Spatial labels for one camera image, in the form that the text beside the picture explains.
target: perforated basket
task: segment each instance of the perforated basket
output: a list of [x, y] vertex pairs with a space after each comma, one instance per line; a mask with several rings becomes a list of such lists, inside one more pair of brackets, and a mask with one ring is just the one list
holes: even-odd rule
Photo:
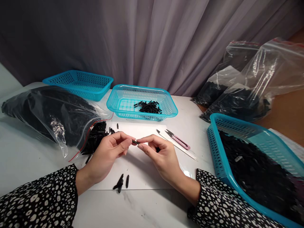
[[[140, 112], [141, 107], [134, 107], [140, 101], [157, 101], [162, 114]], [[175, 117], [178, 110], [171, 95], [163, 89], [134, 85], [116, 85], [107, 101], [109, 110], [122, 118], [162, 121], [167, 117]]]
[[219, 130], [243, 139], [246, 142], [253, 143], [272, 160], [280, 164], [294, 177], [298, 178], [300, 184], [304, 185], [302, 180], [302, 177], [304, 177], [304, 164], [301, 160], [277, 135], [264, 127], [219, 113], [212, 114], [210, 116], [210, 120], [211, 124], [208, 127], [207, 133], [216, 176], [221, 181], [234, 188], [244, 200], [262, 214], [286, 227], [302, 227], [301, 225], [255, 202], [240, 188], [230, 169], [230, 165], [219, 136]]
[[113, 78], [77, 70], [69, 70], [42, 81], [52, 86], [60, 86], [82, 98], [100, 101], [110, 89]]

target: purple curtain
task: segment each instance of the purple curtain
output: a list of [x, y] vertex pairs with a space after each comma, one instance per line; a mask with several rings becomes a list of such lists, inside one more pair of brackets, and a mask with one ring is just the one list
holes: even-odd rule
[[303, 25], [300, 0], [1, 1], [0, 62], [24, 86], [78, 69], [192, 96], [232, 40]]

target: polka dot sleeve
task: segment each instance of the polka dot sleeve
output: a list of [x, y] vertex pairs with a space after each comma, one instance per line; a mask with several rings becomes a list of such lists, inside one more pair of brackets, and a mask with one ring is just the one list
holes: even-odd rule
[[0, 227], [72, 227], [76, 173], [76, 166], [70, 165], [2, 196]]
[[196, 207], [188, 210], [200, 227], [271, 227], [283, 226], [252, 208], [238, 193], [210, 173], [197, 169], [201, 189]]

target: marble table surface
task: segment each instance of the marble table surface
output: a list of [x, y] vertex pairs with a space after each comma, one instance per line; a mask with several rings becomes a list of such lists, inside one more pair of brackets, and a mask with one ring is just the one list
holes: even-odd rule
[[[104, 109], [107, 109], [105, 104], [110, 92], [98, 103]], [[193, 168], [215, 174], [207, 136], [209, 123], [199, 118], [201, 110], [189, 97], [172, 98], [179, 113], [162, 123], [191, 145], [200, 157], [197, 167]], [[115, 114], [112, 120], [153, 123], [126, 120]], [[60, 149], [44, 140], [17, 120], [0, 118], [0, 196], [69, 164], [62, 158]], [[174, 189], [122, 190], [120, 194], [113, 190], [88, 190], [78, 199], [73, 227], [198, 227], [187, 219], [189, 206]]]

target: thread snips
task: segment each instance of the thread snips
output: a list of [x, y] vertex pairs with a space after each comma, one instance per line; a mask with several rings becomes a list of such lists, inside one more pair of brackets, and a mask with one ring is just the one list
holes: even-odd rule
[[176, 141], [179, 145], [181, 145], [183, 148], [185, 148], [186, 150], [190, 149], [190, 146], [183, 142], [179, 137], [177, 137], [175, 134], [173, 134], [172, 132], [170, 132], [168, 129], [166, 129], [167, 131], [165, 131], [174, 141]]

